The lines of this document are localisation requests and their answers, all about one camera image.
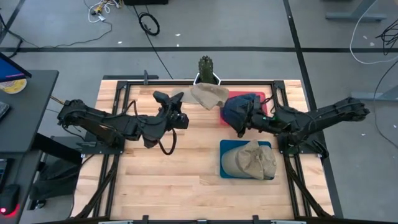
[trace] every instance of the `black cable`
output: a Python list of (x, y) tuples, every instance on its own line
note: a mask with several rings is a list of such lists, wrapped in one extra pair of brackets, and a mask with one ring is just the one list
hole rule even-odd
[[(83, 163), (81, 163), (80, 168), (82, 168), (83, 165), (84, 165), (87, 161), (89, 161), (93, 156), (94, 156), (94, 154), (91, 155), (91, 156), (89, 156), (89, 157), (87, 157), (87, 159), (84, 160)], [(66, 219), (68, 219), (68, 218), (72, 215), (73, 208), (75, 207), (75, 192), (76, 192), (76, 189), (73, 191), (73, 195), (72, 195), (72, 207), (70, 208), (69, 215), (67, 216)]]
[(85, 5), (86, 5), (87, 9), (90, 9), (90, 7), (87, 5), (87, 2), (86, 2), (86, 0), (83, 0), (83, 2), (85, 3)]
[(161, 143), (160, 139), (157, 140), (157, 142), (159, 143), (160, 149), (162, 150), (162, 152), (163, 152), (166, 156), (169, 156), (169, 155), (173, 154), (174, 149), (175, 149), (175, 145), (177, 144), (177, 133), (175, 133), (174, 128), (172, 129), (172, 131), (173, 131), (173, 144), (172, 144), (172, 148), (170, 149), (169, 152), (167, 152), (167, 151), (164, 149), (163, 144)]
[[(132, 100), (132, 101), (130, 102), (130, 104), (129, 104), (129, 106), (127, 107), (127, 109), (128, 109), (131, 105), (134, 105), (134, 114), (136, 115), (137, 120), (138, 120), (139, 122), (143, 123), (143, 124), (158, 125), (158, 124), (160, 124), (161, 122), (163, 122), (163, 121), (166, 119), (166, 117), (167, 117), (167, 116), (164, 116), (162, 120), (160, 120), (160, 121), (158, 121), (158, 122), (156, 122), (156, 123), (148, 123), (148, 122), (144, 121), (143, 119), (140, 119), (140, 117), (138, 116), (137, 103), (136, 103), (135, 100)], [(170, 111), (170, 107), (167, 108), (166, 114), (168, 114), (169, 111)]]
[(59, 112), (58, 112), (58, 111), (55, 111), (55, 110), (51, 110), (51, 109), (48, 109), (48, 108), (46, 108), (45, 110), (48, 110), (48, 111), (51, 111), (51, 112), (54, 112), (54, 113), (59, 114)]
[[(137, 11), (137, 9), (136, 9), (136, 7), (133, 6), (133, 8), (134, 8), (134, 10), (135, 10), (135, 12), (136, 12), (136, 14), (137, 14), (139, 25), (141, 26), (141, 29), (145, 32), (145, 35), (146, 35), (147, 38), (148, 38), (148, 41), (149, 41), (149, 43), (150, 43), (150, 46), (152, 46), (152, 49), (154, 50), (154, 52), (155, 52), (157, 58), (159, 59), (159, 61), (160, 61), (161, 64), (163, 65), (163, 67), (164, 67), (164, 69), (166, 70), (166, 72), (167, 72), (167, 74), (169, 75), (169, 77), (170, 77), (171, 79), (174, 79), (173, 76), (171, 75), (171, 73), (169, 72), (169, 70), (167, 69), (166, 65), (163, 63), (163, 60), (160, 58), (160, 56), (159, 56), (159, 54), (157, 53), (157, 51), (156, 51), (156, 49), (155, 49), (155, 47), (154, 47), (152, 41), (151, 41), (150, 38), (149, 38), (149, 35), (155, 36), (155, 35), (158, 35), (158, 34), (160, 33), (160, 25), (159, 25), (159, 23), (157, 22), (156, 18), (155, 18), (153, 15), (149, 14), (148, 6), (146, 6), (147, 12), (148, 12), (148, 13), (142, 12), (142, 13), (139, 14), (138, 11)], [(156, 24), (156, 26), (157, 26), (157, 32), (151, 32), (150, 29), (147, 27), (147, 25), (144, 24), (144, 23), (142, 22), (142, 18), (145, 17), (145, 16), (150, 17), (150, 18), (155, 22), (155, 24)]]
[(72, 135), (74, 135), (74, 136), (77, 136), (77, 137), (81, 138), (81, 140), (85, 141), (85, 139), (83, 138), (83, 136), (80, 136), (79, 134), (75, 134), (75, 133), (69, 131), (69, 130), (65, 127), (65, 125), (62, 125), (62, 129), (65, 130), (67, 133), (72, 134)]
[(0, 15), (0, 21), (1, 21), (1, 23), (3, 24), (4, 29), (5, 29), (8, 33), (10, 33), (11, 35), (13, 35), (14, 37), (17, 37), (17, 38), (20, 40), (20, 43), (18, 44), (16, 51), (12, 54), (11, 57), (15, 56), (16, 53), (18, 53), (18, 51), (19, 51), (19, 49), (20, 49), (20, 47), (21, 47), (21, 44), (22, 44), (22, 43), (21, 43), (21, 40), (22, 40), (23, 42), (27, 43), (27, 44), (33, 45), (34, 47), (36, 47), (36, 48), (38, 48), (38, 49), (43, 49), (43, 48), (57, 48), (57, 47), (61, 47), (61, 46), (70, 47), (70, 46), (75, 45), (75, 44), (86, 44), (86, 43), (89, 43), (89, 42), (91, 42), (91, 41), (99, 40), (100, 38), (102, 38), (102, 37), (105, 36), (106, 34), (112, 32), (112, 30), (113, 30), (113, 25), (112, 25), (112, 23), (107, 22), (107, 21), (103, 21), (104, 23), (109, 24), (109, 25), (111, 26), (111, 28), (110, 28), (108, 31), (106, 31), (104, 34), (102, 34), (101, 36), (99, 36), (99, 37), (97, 37), (97, 38), (95, 38), (95, 39), (90, 39), (90, 40), (86, 40), (86, 41), (78, 41), (78, 42), (74, 42), (74, 43), (71, 43), (71, 44), (58, 44), (58, 45), (56, 45), (56, 46), (47, 45), (47, 46), (44, 46), (44, 47), (39, 47), (38, 45), (35, 45), (35, 44), (33, 44), (33, 43), (29, 42), (29, 41), (26, 41), (26, 40), (25, 40), (23, 37), (21, 37), (20, 35), (15, 34), (15, 33), (12, 32), (11, 30), (9, 30), (9, 28), (6, 26), (6, 24), (5, 24), (4, 20), (3, 20), (3, 18), (1, 17), (1, 15)]
[(374, 108), (374, 124), (376, 125), (376, 129), (379, 132), (379, 134), (387, 141), (389, 141), (393, 146), (395, 146), (398, 149), (398, 145), (396, 143), (394, 143), (393, 141), (391, 141), (389, 138), (387, 138), (380, 130), (379, 125), (377, 124), (377, 116), (376, 116), (376, 93), (377, 90), (379, 89), (380, 83), (383, 81), (384, 77), (386, 77), (386, 75), (390, 72), (390, 70), (392, 68), (394, 68), (394, 66), (398, 63), (398, 60), (396, 60), (391, 67), (385, 72), (385, 74), (380, 78), (379, 83), (376, 86), (376, 89), (374, 90), (373, 93), (373, 108)]
[(272, 100), (273, 98), (274, 98), (274, 95), (271, 95), (270, 97), (265, 98), (265, 99), (261, 102), (261, 104), (263, 105), (264, 103), (268, 103), (268, 102), (270, 102), (270, 100)]
[(14, 37), (17, 37), (19, 39), (19, 42), (17, 44), (17, 47), (16, 47), (15, 51), (10, 56), (8, 56), (9, 58), (13, 58), (15, 55), (17, 55), (17, 53), (21, 49), (21, 45), (24, 42), (24, 39), (21, 36), (13, 33), (11, 30), (9, 30), (9, 28), (6, 25), (6, 23), (4, 22), (4, 19), (2, 18), (1, 14), (0, 14), (0, 22), (1, 22), (2, 26), (3, 26), (3, 30), (2, 31), (8, 32), (9, 34), (11, 34)]
[(389, 25), (382, 34), (376, 38), (380, 38), (383, 42), (383, 54), (387, 55), (398, 40), (398, 19)]
[(58, 44), (58, 45), (56, 45), (56, 46), (49, 46), (49, 45), (48, 45), (48, 46), (39, 47), (39, 48), (40, 48), (40, 49), (43, 49), (43, 48), (57, 48), (57, 47), (61, 47), (61, 46), (70, 47), (70, 46), (75, 45), (75, 44), (86, 44), (86, 43), (89, 43), (89, 42), (91, 42), (91, 41), (99, 40), (99, 39), (101, 39), (103, 36), (105, 36), (106, 34), (112, 32), (112, 30), (113, 30), (113, 25), (112, 25), (112, 23), (107, 22), (107, 21), (103, 21), (103, 22), (106, 23), (106, 24), (109, 24), (109, 25), (111, 26), (111, 28), (110, 28), (108, 31), (106, 31), (105, 33), (103, 33), (101, 36), (99, 36), (99, 37), (97, 37), (97, 38), (95, 38), (95, 39), (90, 39), (90, 40), (85, 40), (85, 41), (78, 41), (78, 42), (74, 42), (74, 43), (71, 43), (71, 44)]

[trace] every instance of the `black desk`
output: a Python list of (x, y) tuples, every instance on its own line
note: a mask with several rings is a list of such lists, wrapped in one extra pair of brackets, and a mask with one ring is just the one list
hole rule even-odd
[(19, 208), (13, 216), (0, 215), (1, 224), (19, 223), (43, 152), (81, 163), (80, 153), (37, 133), (58, 71), (33, 70), (30, 73), (32, 78), (22, 92), (8, 95), (0, 91), (0, 101), (11, 106), (10, 112), (0, 121), (0, 157), (14, 159), (6, 185), (15, 182), (21, 188)]

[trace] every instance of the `beige cap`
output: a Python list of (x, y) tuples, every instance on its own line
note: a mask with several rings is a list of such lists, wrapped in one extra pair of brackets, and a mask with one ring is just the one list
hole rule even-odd
[(173, 89), (172, 96), (181, 92), (184, 93), (181, 102), (199, 103), (204, 108), (211, 110), (214, 106), (224, 107), (229, 90), (214, 84), (199, 83), (191, 88)]
[(233, 177), (253, 177), (259, 180), (273, 179), (276, 173), (276, 159), (269, 146), (259, 146), (252, 140), (226, 152), (221, 158), (224, 171)]

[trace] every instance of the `table leg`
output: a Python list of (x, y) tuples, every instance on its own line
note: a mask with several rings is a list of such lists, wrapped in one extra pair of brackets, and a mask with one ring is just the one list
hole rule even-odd
[[(328, 12), (326, 19), (339, 19), (345, 21), (357, 22), (358, 19), (373, 5), (376, 0), (362, 0), (361, 4), (353, 12)], [(366, 14), (361, 22), (380, 22), (386, 19), (385, 14)]]
[[(359, 100), (373, 100), (374, 93), (371, 92), (351, 92), (351, 97)], [(385, 91), (376, 93), (375, 101), (398, 101), (398, 85)]]

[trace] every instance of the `gray floor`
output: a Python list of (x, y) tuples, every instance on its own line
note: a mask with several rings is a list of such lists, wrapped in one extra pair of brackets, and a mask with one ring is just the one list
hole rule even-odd
[[(8, 19), (17, 0), (1, 1), (1, 14)], [(327, 21), (327, 11), (351, 11), (359, 1), (290, 0), (302, 47), (348, 47), (355, 23)], [(159, 20), (161, 33), (153, 37), (156, 47), (293, 47), (282, 1), (270, 0), (170, 0), (166, 6), (149, 6)], [(381, 23), (360, 24), (354, 47), (381, 47), (375, 39), (396, 18), (393, 0), (379, 1), (374, 12), (386, 13)], [(148, 47), (136, 17), (128, 9), (111, 8), (108, 21), (112, 33), (103, 39), (74, 47)], [(86, 40), (101, 35), (106, 24), (90, 24), (83, 1), (26, 1), (11, 29), (39, 46)], [(13, 47), (7, 35), (0, 47)], [(174, 78), (193, 77), (197, 61), (210, 55), (221, 78), (301, 79), (295, 53), (275, 52), (160, 52)], [(358, 54), (367, 62), (385, 60), (390, 54)], [(348, 53), (304, 53), (305, 63), (318, 107), (349, 96), (351, 91), (374, 91), (391, 63), (362, 65)], [(63, 99), (81, 98), (95, 104), (103, 75), (138, 75), (144, 69), (160, 78), (169, 78), (153, 52), (70, 52), (20, 53), (14, 60), (26, 69), (60, 71), (54, 95)], [(381, 85), (381, 90), (398, 85), (398, 67)], [(373, 104), (367, 102), (373, 112)], [(49, 108), (59, 110), (54, 103)], [(389, 138), (397, 136), (398, 106), (376, 103), (377, 121)], [(47, 112), (40, 127), (45, 135), (67, 136), (56, 125), (55, 114)], [(361, 123), (341, 123), (325, 130), (331, 164), (345, 218), (398, 221), (398, 149), (380, 135), (374, 113)], [(71, 198), (55, 198), (41, 210), (25, 212), (21, 223), (61, 220), (67, 216)]]

